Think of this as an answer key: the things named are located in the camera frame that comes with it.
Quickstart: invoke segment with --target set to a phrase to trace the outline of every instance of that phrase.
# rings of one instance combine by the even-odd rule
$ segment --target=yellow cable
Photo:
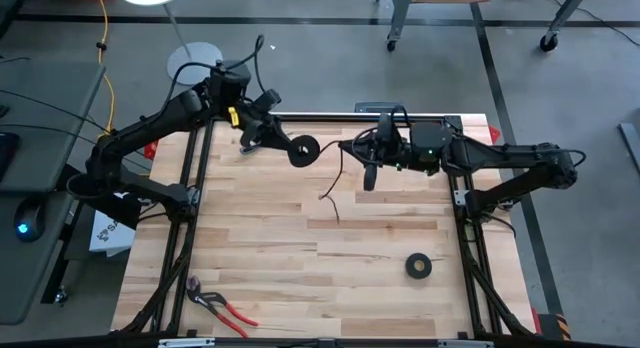
[[[102,7],[102,15],[104,16],[104,33],[102,34],[102,39],[100,40],[100,43],[104,45],[107,43],[107,36],[109,35],[109,17],[107,16],[107,8],[105,8],[104,2],[102,0],[98,0],[98,1],[100,1],[100,7]],[[98,63],[102,64],[102,48],[98,48]],[[109,111],[109,121],[107,122],[107,127],[106,127],[107,129],[104,133],[101,134],[101,136],[109,134],[113,129],[113,116],[116,112],[116,94],[113,91],[113,86],[111,85],[111,81],[109,80],[109,77],[107,77],[106,74],[104,75],[104,81],[107,83],[107,86],[109,87],[109,92],[111,92],[111,107]]]

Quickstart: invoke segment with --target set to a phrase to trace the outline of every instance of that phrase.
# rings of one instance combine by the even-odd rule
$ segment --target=wooden table
[[[461,117],[465,134],[490,143],[484,115]],[[353,138],[372,124],[283,126],[291,136],[311,134],[324,146]],[[225,123],[214,127],[190,275],[200,278],[204,292],[222,293],[260,323],[258,328],[240,323],[250,337],[455,338],[459,331],[471,333],[445,174],[427,177],[386,167],[378,171],[376,190],[364,192],[362,165],[345,154],[342,177],[331,194],[338,224],[331,202],[318,200],[338,173],[337,147],[310,167],[294,168],[281,151],[240,155],[240,134]],[[165,184],[179,180],[187,137],[174,134],[160,142],[152,179]],[[194,162],[192,182],[196,167]],[[479,189],[499,182],[495,170],[474,174]],[[131,321],[157,287],[168,230],[163,217],[139,226],[114,329]],[[498,293],[523,325],[533,329],[513,233],[500,223],[484,224],[484,232]],[[433,261],[433,272],[424,280],[413,280],[404,270],[406,258],[415,252]],[[486,300],[477,290],[489,327]],[[172,302],[170,293],[165,324]],[[188,299],[180,328],[183,333],[197,329],[198,335],[238,337]]]

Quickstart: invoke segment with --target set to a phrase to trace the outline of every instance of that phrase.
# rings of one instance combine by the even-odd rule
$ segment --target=pliers
[[[193,303],[200,304],[207,308],[209,312],[216,316],[216,318],[218,318],[222,323],[238,332],[242,336],[242,338],[248,338],[249,336],[242,328],[230,321],[227,317],[220,314],[220,312],[218,312],[218,310],[213,306],[214,302],[222,304],[225,308],[227,308],[229,313],[233,314],[233,316],[238,320],[254,327],[258,326],[258,323],[252,321],[249,318],[243,317],[240,313],[238,313],[238,311],[236,311],[235,308],[233,308],[233,306],[229,302],[227,302],[226,299],[224,299],[222,294],[217,292],[201,293],[200,280],[196,276],[191,276],[189,277],[189,279],[187,279],[187,296]]]

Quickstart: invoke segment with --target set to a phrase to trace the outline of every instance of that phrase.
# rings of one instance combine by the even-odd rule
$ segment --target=black floor line
[[[104,18],[97,15],[58,15],[22,13],[15,17],[23,22],[64,22],[64,23],[103,23]],[[356,25],[376,26],[390,25],[391,19],[386,18],[287,18],[287,17],[176,17],[180,24],[277,24],[277,25]],[[147,23],[169,24],[165,16],[111,16],[110,23]],[[441,26],[441,27],[473,27],[472,19],[418,19],[408,18],[405,26]],[[546,28],[551,22],[544,20],[486,20],[485,27],[511,28]],[[640,21],[608,21],[616,28],[640,28]],[[567,28],[602,28],[605,24],[598,21],[568,21]]]
[[[507,111],[502,87],[500,86],[498,73],[493,62],[493,56],[491,55],[489,39],[487,38],[485,27],[482,25],[482,13],[480,12],[480,7],[477,3],[471,4],[471,13],[473,14],[473,18],[476,22],[475,28],[478,35],[478,43],[480,43],[482,60],[484,61],[484,67],[487,71],[487,78],[489,79],[489,86],[491,88],[491,94],[498,113],[498,121],[500,122],[504,141],[505,143],[516,144],[515,134],[513,132],[513,127],[511,126],[511,119],[509,118],[509,112]],[[522,173],[523,172],[520,169],[514,169],[513,172],[514,175]],[[529,194],[525,195],[520,201],[520,204],[522,205],[524,221],[527,226],[527,231],[529,232],[533,256],[538,267],[542,291],[544,293],[545,301],[547,302],[548,313],[562,314],[560,296],[558,295],[555,279],[553,278],[551,264],[549,263],[549,256],[547,255],[547,249],[544,245],[544,240],[542,239],[540,223],[538,222],[538,217],[536,215],[535,208],[533,207],[531,196]]]

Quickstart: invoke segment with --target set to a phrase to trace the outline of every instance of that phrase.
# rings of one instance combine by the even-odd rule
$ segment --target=concrete floor
[[[379,6],[372,1],[176,0],[172,6],[179,16],[390,17],[388,0]],[[480,7],[485,19],[505,20],[551,20],[557,10],[548,0],[493,0]],[[585,0],[582,7],[603,19],[640,20],[640,0]],[[163,14],[118,0],[109,1],[107,9],[114,16]],[[93,0],[30,0],[22,12],[101,14]],[[412,6],[409,16],[471,19],[468,5]],[[572,19],[590,20],[580,12]],[[0,53],[92,61],[102,29],[95,23],[17,21],[0,41]],[[243,57],[255,37],[265,34],[261,75],[282,95],[281,111],[349,112],[359,101],[402,101],[412,112],[485,113],[490,124],[500,126],[472,27],[406,27],[393,54],[385,50],[385,26],[202,24],[182,29],[186,40],[215,43],[227,58]],[[640,29],[624,31],[640,41]],[[111,24],[109,32],[105,64],[117,94],[115,126],[122,127],[159,109],[163,95],[158,92],[169,84],[165,62],[178,41],[165,24]],[[606,28],[566,28],[558,49],[542,54],[537,44],[543,34],[539,28],[487,28],[517,142],[549,141],[589,155],[574,187],[533,194],[565,316],[575,340],[640,346],[640,213],[635,210],[640,176],[616,129],[640,108],[640,50]],[[256,92],[254,82],[250,94]],[[91,114],[105,122],[107,109],[103,86]],[[82,163],[88,152],[79,142],[72,163]],[[516,209],[512,216],[531,301],[541,309],[522,214]],[[0,328],[0,341],[107,332],[123,267],[122,262],[85,262],[73,275],[77,289],[64,308],[34,306],[23,325]]]

